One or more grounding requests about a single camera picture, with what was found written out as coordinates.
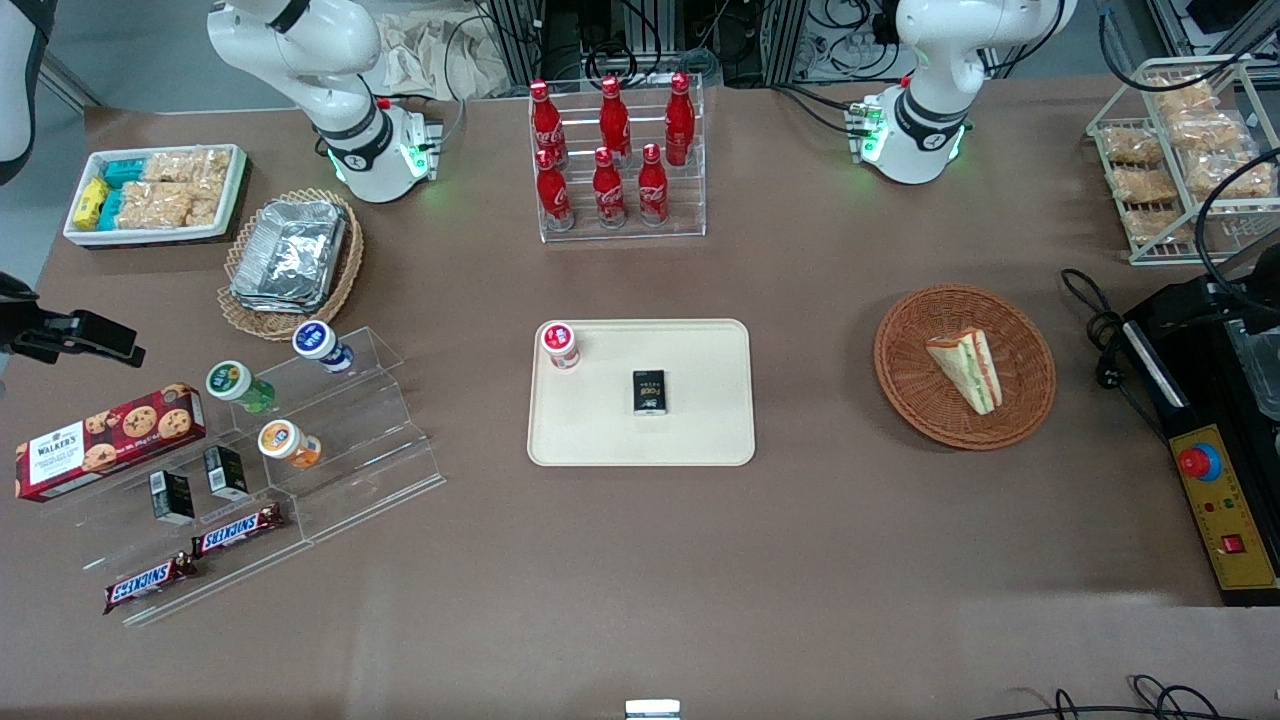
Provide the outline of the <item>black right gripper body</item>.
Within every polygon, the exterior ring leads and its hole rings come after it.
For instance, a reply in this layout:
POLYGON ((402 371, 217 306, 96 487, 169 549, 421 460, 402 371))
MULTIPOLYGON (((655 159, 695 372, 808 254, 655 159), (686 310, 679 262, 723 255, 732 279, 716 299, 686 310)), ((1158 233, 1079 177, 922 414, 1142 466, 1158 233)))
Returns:
POLYGON ((1 351, 46 363, 46 352, 29 345, 38 340, 45 327, 38 295, 14 275, 1 272, 1 351))

